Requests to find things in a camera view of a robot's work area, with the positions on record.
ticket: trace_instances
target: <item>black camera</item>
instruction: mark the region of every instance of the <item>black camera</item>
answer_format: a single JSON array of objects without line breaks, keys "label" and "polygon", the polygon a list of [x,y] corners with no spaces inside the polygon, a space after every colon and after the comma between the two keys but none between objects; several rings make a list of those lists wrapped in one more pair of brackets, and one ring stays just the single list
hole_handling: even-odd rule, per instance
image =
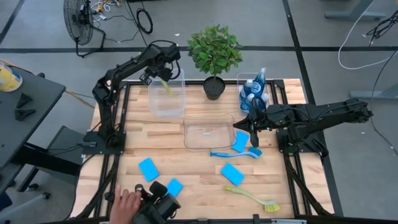
[{"label": "black camera", "polygon": [[149,191],[145,191],[141,184],[136,185],[136,192],[141,191],[141,207],[134,216],[135,224],[164,224],[168,218],[174,218],[177,209],[181,208],[178,201],[167,193],[167,188],[155,181]]}]

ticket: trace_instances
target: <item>fan grille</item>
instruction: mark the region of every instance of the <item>fan grille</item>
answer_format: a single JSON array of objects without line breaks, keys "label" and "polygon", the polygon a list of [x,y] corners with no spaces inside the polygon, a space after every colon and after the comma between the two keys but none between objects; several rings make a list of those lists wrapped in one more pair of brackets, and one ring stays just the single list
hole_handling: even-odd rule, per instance
[{"label": "fan grille", "polygon": [[[85,6],[84,12],[80,12],[81,6]],[[91,41],[93,15],[88,0],[64,0],[63,18],[73,41],[79,45],[86,45]]]}]

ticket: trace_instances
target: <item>blue dish brush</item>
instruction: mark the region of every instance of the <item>blue dish brush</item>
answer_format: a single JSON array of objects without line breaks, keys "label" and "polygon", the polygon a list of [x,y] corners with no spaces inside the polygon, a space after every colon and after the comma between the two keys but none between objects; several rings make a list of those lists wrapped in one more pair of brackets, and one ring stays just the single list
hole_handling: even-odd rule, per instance
[{"label": "blue dish brush", "polygon": [[248,152],[240,152],[237,154],[228,154],[223,152],[210,152],[210,156],[218,156],[218,157],[237,157],[237,156],[251,156],[255,159],[260,158],[262,152],[260,149],[255,147],[250,147]]}]

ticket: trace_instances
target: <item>wooden table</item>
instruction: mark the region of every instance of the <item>wooden table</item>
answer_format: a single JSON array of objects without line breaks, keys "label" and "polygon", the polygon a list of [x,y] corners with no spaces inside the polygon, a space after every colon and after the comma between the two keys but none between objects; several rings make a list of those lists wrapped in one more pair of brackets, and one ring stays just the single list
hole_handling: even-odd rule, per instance
[{"label": "wooden table", "polygon": [[[290,104],[305,103],[302,85],[299,79],[285,79],[285,90]],[[270,104],[273,104],[271,92]],[[236,85],[227,85],[222,96],[216,101],[206,98],[202,85],[187,85],[185,109],[186,116],[233,115],[235,121],[244,117],[239,112]],[[119,109],[122,107],[124,92],[121,92]],[[183,119],[165,120],[156,117],[148,109],[148,89],[146,86],[132,86],[129,94],[125,131],[126,149],[121,156],[117,184],[122,189],[134,190],[136,184],[149,187],[141,174],[138,163],[150,157],[154,161],[160,176],[156,178],[167,185],[172,178],[178,179],[184,188],[177,196],[181,209],[175,219],[196,218],[252,218],[258,213],[260,218],[292,218],[294,213],[290,200],[287,174],[283,156],[277,148],[275,131],[259,133],[262,156],[220,158],[210,157],[208,152],[190,152],[185,148]],[[120,120],[118,110],[116,123]],[[92,127],[98,124],[100,114],[95,109]],[[307,187],[315,198],[329,212],[333,212],[331,199],[319,155],[300,154]],[[90,201],[98,188],[103,156],[95,156],[81,170],[77,197],[72,217],[79,214]],[[262,206],[243,195],[225,192],[224,185],[232,184],[220,174],[220,169],[232,163],[245,178],[239,186],[264,199],[275,200],[280,210],[266,213]],[[303,213],[303,201],[296,186],[300,213]],[[106,203],[101,207],[105,214]]]}]

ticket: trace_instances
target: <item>black plant pot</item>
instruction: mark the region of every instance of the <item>black plant pot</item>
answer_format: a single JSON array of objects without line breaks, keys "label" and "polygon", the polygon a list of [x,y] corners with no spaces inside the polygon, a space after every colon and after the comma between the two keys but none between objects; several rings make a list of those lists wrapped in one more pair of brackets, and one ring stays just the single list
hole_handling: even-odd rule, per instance
[{"label": "black plant pot", "polygon": [[225,82],[219,77],[208,77],[203,84],[203,88],[209,100],[217,100],[225,90]]}]

